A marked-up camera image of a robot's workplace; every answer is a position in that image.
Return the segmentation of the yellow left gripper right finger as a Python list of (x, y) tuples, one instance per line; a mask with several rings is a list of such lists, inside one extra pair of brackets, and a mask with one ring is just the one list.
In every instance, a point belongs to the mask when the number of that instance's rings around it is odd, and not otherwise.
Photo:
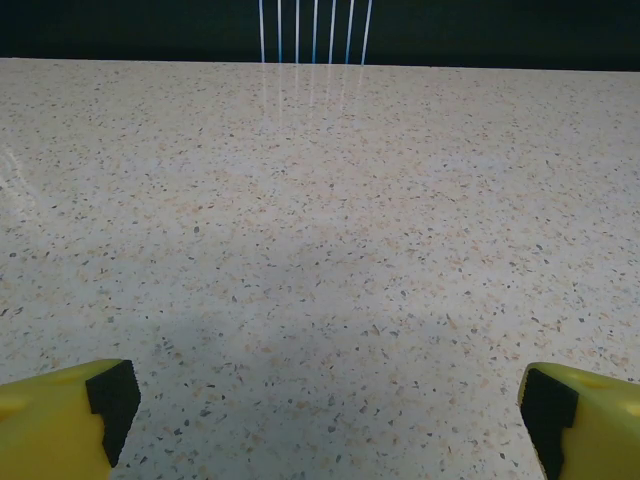
[(545, 480), (640, 480), (640, 384), (535, 362), (518, 405)]

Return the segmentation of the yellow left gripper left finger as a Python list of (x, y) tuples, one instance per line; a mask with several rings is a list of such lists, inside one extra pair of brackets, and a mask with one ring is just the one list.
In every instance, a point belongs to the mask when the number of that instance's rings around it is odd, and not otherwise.
[(0, 385), (0, 480), (109, 480), (140, 401), (124, 359)]

